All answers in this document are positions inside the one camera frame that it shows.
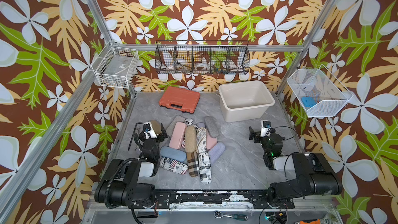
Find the cream plastic storage box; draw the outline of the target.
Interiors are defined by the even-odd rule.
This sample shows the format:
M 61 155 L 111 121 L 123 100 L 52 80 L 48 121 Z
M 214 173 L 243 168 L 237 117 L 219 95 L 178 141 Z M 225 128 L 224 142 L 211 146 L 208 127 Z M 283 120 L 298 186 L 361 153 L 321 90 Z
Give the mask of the cream plastic storage box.
M 261 81 L 223 84 L 219 86 L 220 108 L 226 122 L 258 119 L 275 100 Z

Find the plaid glasses case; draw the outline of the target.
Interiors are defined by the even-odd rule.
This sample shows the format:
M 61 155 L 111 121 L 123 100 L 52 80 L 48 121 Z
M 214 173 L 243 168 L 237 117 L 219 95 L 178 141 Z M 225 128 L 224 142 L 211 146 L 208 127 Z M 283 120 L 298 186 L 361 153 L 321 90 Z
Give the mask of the plaid glasses case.
M 191 177 L 197 177 L 200 174 L 199 160 L 196 152 L 187 152 L 188 172 Z

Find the newspaper print glasses case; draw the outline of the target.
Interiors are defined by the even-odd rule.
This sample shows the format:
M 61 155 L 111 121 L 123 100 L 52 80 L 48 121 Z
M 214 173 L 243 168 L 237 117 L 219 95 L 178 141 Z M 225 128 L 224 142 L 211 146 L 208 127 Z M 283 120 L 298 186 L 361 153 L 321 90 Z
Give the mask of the newspaper print glasses case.
M 199 154 L 199 173 L 202 184 L 208 185 L 211 183 L 211 163 L 207 152 L 201 152 Z

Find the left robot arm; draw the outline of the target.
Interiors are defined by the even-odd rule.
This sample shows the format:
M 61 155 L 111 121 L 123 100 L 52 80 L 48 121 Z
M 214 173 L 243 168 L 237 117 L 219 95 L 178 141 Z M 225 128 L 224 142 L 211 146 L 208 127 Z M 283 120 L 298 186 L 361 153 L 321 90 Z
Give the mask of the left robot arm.
M 132 143 L 139 151 L 137 158 L 113 159 L 95 190 L 94 200 L 103 203 L 107 208 L 119 206 L 153 207 L 155 204 L 155 187 L 152 184 L 139 183 L 144 177 L 156 175 L 160 165 L 160 143 L 168 138 L 163 124 L 156 120 L 139 122 L 128 149 Z

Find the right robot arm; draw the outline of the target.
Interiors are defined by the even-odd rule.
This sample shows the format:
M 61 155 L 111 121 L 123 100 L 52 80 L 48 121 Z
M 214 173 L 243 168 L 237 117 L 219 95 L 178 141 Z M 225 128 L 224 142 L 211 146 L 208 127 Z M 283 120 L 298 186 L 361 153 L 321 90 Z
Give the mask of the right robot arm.
M 261 121 L 261 130 L 249 127 L 249 140 L 260 144 L 263 149 L 265 166 L 271 171 L 294 171 L 295 178 L 279 183 L 271 183 L 265 196 L 271 207 L 288 206 L 289 201 L 306 196 L 335 196 L 343 190 L 331 165 L 321 153 L 293 152 L 282 155 L 284 142 L 288 139 L 276 133 L 276 128 L 268 120 Z

